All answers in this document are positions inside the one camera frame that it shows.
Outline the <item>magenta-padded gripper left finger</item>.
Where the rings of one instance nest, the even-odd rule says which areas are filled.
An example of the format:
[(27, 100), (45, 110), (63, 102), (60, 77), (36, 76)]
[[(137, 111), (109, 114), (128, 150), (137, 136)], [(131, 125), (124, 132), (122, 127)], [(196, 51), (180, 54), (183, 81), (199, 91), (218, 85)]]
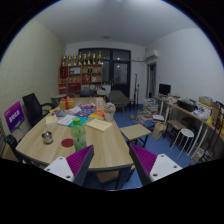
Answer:
[(94, 147), (90, 145), (67, 158), (58, 157), (45, 171), (82, 186), (93, 156)]

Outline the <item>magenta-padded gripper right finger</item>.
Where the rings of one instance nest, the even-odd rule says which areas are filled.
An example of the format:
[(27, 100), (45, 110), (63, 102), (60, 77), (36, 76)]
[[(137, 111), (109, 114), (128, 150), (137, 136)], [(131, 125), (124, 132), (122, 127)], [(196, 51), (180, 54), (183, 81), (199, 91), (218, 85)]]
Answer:
[(155, 155), (137, 145), (129, 146), (129, 154), (143, 186), (182, 169), (165, 154)]

